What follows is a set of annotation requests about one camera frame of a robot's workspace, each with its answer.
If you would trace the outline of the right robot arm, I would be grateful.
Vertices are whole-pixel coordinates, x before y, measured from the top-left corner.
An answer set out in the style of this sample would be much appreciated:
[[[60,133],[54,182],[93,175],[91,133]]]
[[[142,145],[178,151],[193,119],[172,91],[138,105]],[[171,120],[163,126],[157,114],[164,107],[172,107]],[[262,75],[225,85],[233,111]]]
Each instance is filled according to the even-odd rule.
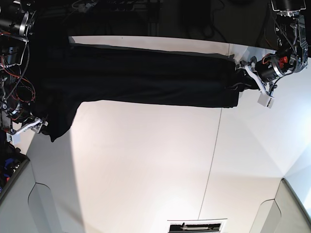
[[[30,63],[29,37],[35,23],[33,0],[2,0],[0,2],[0,112],[9,119],[3,131],[15,136],[26,130],[40,133],[47,126],[35,117],[31,104],[35,88],[25,74]]]

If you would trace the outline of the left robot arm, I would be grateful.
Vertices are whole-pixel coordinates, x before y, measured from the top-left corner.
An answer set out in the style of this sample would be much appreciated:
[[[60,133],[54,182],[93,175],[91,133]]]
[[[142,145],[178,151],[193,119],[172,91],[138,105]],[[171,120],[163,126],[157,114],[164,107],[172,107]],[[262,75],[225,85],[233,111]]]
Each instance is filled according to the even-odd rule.
[[[266,14],[274,21],[277,50],[261,60],[255,56],[249,61],[241,60],[236,66],[237,79],[230,89],[239,92],[255,89],[271,97],[282,78],[307,67],[309,45],[301,14],[305,9],[304,0],[268,1]]]

